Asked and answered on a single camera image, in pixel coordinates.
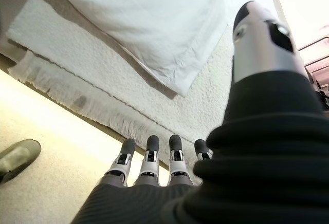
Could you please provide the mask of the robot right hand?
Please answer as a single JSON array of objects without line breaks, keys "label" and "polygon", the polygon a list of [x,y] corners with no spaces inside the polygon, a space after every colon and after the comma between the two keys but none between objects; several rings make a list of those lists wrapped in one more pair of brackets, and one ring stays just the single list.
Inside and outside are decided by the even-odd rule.
[{"label": "robot right hand", "polygon": [[195,143],[202,184],[192,184],[174,135],[170,184],[144,172],[124,187],[130,139],[73,223],[328,223],[328,119],[289,31],[249,1],[232,38],[223,123]]}]

